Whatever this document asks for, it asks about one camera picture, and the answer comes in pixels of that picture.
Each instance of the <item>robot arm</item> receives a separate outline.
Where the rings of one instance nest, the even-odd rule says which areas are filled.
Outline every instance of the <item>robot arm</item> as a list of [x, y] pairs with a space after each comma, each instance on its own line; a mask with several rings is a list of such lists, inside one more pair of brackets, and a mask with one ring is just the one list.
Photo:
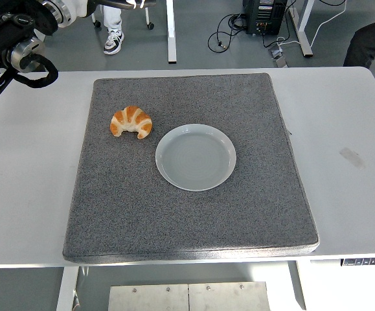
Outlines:
[[[42, 55], [43, 42], [34, 37], [34, 29], [53, 34], [57, 28], [53, 15], [36, 0], [0, 1], [0, 94], [13, 79], [30, 87], [45, 87], [57, 79], [58, 70]], [[45, 78], [29, 80], [19, 75], [39, 65], [48, 71]]]

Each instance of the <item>gray foam mat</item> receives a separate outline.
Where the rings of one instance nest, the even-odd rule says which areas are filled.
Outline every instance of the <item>gray foam mat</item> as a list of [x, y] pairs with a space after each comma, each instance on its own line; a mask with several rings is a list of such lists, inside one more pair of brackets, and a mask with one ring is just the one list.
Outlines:
[[[145, 139], [109, 124], [137, 105]], [[236, 148], [231, 176], [202, 192], [179, 189], [155, 165], [170, 130], [213, 126]], [[97, 80], [63, 256], [83, 263], [300, 255], [319, 245], [268, 74]]]

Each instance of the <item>croissant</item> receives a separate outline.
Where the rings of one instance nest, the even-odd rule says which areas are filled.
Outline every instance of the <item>croissant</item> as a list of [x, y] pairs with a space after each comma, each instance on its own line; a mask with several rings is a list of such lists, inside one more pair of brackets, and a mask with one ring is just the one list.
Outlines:
[[152, 127], [149, 115], [137, 106], [128, 106], [114, 113], [109, 129], [116, 137], [121, 136], [123, 131], [128, 131], [138, 132], [138, 139], [142, 139], [151, 132]]

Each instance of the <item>white plate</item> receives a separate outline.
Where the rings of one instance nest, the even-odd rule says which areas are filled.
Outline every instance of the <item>white plate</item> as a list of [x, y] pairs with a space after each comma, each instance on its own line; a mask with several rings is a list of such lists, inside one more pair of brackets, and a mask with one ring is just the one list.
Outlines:
[[187, 124], [160, 140], [155, 163], [169, 183], [184, 190], [203, 191], [220, 185], [232, 174], [236, 151], [217, 128]]

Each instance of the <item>jeans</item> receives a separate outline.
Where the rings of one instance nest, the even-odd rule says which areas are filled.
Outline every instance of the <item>jeans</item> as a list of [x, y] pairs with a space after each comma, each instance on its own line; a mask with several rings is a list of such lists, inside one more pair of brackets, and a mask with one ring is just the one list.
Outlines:
[[347, 50], [344, 66], [370, 68], [375, 59], [375, 23], [356, 31]]

